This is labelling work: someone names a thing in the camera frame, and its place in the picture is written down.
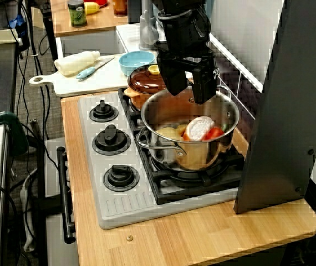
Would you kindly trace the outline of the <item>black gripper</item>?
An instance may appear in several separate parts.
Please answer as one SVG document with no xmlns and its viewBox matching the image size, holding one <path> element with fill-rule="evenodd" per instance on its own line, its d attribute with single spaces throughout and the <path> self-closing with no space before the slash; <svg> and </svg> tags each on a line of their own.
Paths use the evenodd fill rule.
<svg viewBox="0 0 316 266">
<path fill-rule="evenodd" d="M 170 94 L 187 87 L 185 72 L 193 72 L 193 97 L 203 104 L 216 95 L 219 69 L 208 48 L 211 23 L 203 9 L 162 9 L 157 14 L 165 41 L 157 41 L 157 63 Z"/>
</svg>

